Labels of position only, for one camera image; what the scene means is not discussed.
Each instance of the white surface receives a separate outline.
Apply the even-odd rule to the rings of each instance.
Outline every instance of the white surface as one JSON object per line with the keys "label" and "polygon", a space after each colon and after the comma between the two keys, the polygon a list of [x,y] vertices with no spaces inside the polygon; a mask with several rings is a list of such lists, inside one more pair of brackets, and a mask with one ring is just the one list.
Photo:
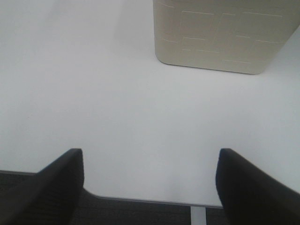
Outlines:
{"label": "white surface", "polygon": [[206,225],[205,207],[191,207],[191,225]]}
{"label": "white surface", "polygon": [[219,206],[226,147],[300,192],[299,29],[244,75],[160,63],[150,0],[22,2],[0,2],[0,169],[80,147],[95,194]]}

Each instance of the gray carpet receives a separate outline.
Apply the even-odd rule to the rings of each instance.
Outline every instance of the gray carpet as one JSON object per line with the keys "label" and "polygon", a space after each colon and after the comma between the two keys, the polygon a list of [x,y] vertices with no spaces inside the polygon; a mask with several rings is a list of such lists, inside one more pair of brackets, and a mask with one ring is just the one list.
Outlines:
{"label": "gray carpet", "polygon": [[[31,174],[0,172],[0,192]],[[207,225],[229,225],[222,209],[206,209]],[[83,190],[70,225],[190,225],[190,207],[95,197]]]}

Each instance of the table leg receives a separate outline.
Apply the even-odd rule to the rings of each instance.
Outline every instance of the table leg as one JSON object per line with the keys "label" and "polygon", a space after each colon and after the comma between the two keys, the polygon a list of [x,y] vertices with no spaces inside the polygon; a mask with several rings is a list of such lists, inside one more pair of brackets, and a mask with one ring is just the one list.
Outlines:
{"label": "table leg", "polygon": [[206,225],[206,210],[204,207],[191,207],[191,225]]}

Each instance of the textured beige panel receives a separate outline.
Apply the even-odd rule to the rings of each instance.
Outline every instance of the textured beige panel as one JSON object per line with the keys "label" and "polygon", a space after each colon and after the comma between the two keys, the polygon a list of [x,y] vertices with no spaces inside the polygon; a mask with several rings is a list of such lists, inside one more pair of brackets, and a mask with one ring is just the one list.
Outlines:
{"label": "textured beige panel", "polygon": [[300,25],[300,0],[153,4],[155,52],[168,64],[257,74]]}
{"label": "textured beige panel", "polygon": [[281,15],[268,15],[259,13],[244,12],[237,28],[238,32],[257,35],[272,36],[274,33],[280,32],[282,26]]}
{"label": "textured beige panel", "polygon": [[196,49],[201,50],[205,47],[206,40],[201,38],[184,37],[182,40],[182,44],[186,47],[192,46]]}
{"label": "textured beige panel", "polygon": [[156,12],[157,28],[166,34],[171,34],[173,29],[174,7],[158,3]]}
{"label": "textured beige panel", "polygon": [[213,39],[212,49],[215,51],[223,51],[228,48],[229,34],[233,31],[235,22],[235,14],[223,13],[220,23],[217,27],[217,32]]}
{"label": "textured beige panel", "polygon": [[208,35],[214,15],[183,11],[181,13],[180,32],[182,34],[197,34],[201,37]]}
{"label": "textured beige panel", "polygon": [[280,42],[257,40],[250,51],[250,57],[256,60],[269,60],[272,55],[279,51],[280,47]]}

